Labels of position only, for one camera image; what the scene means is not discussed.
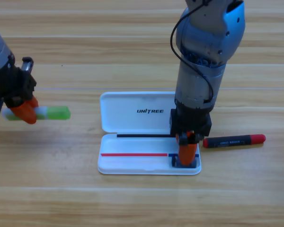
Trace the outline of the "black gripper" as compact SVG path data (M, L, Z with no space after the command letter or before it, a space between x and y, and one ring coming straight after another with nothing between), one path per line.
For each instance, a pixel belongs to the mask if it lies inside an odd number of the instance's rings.
M35 124L35 108L39 104L33 96L36 86L31 75L34 61L30 57L24 57L22 61L22 66L16 67L15 59L9 56L7 63L0 68L0 113L5 104L19 119Z
M198 143L195 134L199 135L199 140L209 136L212 127L209 108L188 108L182 104L171 109L169 118L170 135L176 136L179 144L178 159L181 165L188 166L195 160Z

